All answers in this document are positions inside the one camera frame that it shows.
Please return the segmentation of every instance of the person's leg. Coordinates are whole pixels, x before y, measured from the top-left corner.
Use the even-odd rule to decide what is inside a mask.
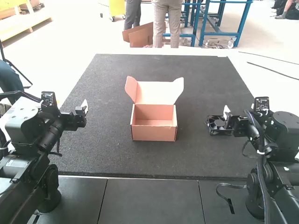
[[[132,28],[132,25],[134,24],[137,15],[139,2],[139,0],[127,0],[124,30]]]
[[[164,4],[165,0],[153,0],[154,6],[154,35],[153,47],[161,48],[163,45],[163,33],[165,32],[165,17],[167,6]]]
[[[294,2],[294,0],[288,0],[285,4],[285,9],[284,9],[284,12],[282,13],[282,15],[275,16],[275,19],[285,19],[285,16],[286,16],[289,8],[293,4],[293,2]]]
[[[140,18],[141,18],[141,0],[138,0],[138,8],[137,8],[137,13],[136,13],[136,17],[135,17],[135,21],[133,26],[134,27],[138,27],[140,26]]]
[[[168,4],[170,45],[171,48],[178,48],[182,0],[168,0]]]

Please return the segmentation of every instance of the dark pants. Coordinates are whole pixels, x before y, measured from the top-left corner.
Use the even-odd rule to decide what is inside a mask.
[[[132,25],[138,27],[140,25],[141,17],[141,0],[127,0],[126,4],[126,20],[125,27],[126,29],[131,29]]]
[[[3,92],[24,91],[19,75],[2,60],[0,60],[0,87]],[[16,101],[18,98],[19,97],[9,98],[9,101]]]

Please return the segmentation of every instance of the concrete floor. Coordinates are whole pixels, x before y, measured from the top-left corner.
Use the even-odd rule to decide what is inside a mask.
[[[244,27],[239,47],[230,50],[181,47],[170,49],[130,49],[122,39],[123,19],[112,23],[108,8],[97,0],[44,0],[53,22],[44,22],[31,34],[20,34],[4,42],[6,58],[11,60],[34,83],[31,92],[55,91],[61,105],[92,60],[94,54],[115,52],[127,54],[178,54],[229,56],[254,96],[267,95],[273,110],[286,110],[299,115],[296,104],[299,81],[282,77],[245,62],[297,76],[298,65],[238,53],[246,51],[299,62],[299,21],[275,20],[273,0],[254,1]],[[238,28],[244,5],[227,4],[221,29]],[[141,24],[153,21],[151,4],[142,4]]]

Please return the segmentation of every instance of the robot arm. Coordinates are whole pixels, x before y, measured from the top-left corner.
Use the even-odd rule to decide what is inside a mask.
[[[86,125],[87,105],[76,107],[75,113],[61,113],[53,92],[42,92],[41,99],[20,94],[42,103],[40,108],[15,109],[5,125],[15,150],[9,154],[4,149],[6,152],[0,161],[0,220],[3,224],[26,224],[35,211],[47,213],[59,204],[58,169],[50,164],[48,155],[53,153],[56,144],[59,148],[64,131],[76,131]]]

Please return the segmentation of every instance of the cooling fan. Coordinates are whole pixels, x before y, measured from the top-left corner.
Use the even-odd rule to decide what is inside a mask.
[[[210,135],[232,135],[233,129],[226,129],[226,120],[220,115],[209,115],[206,120]]]

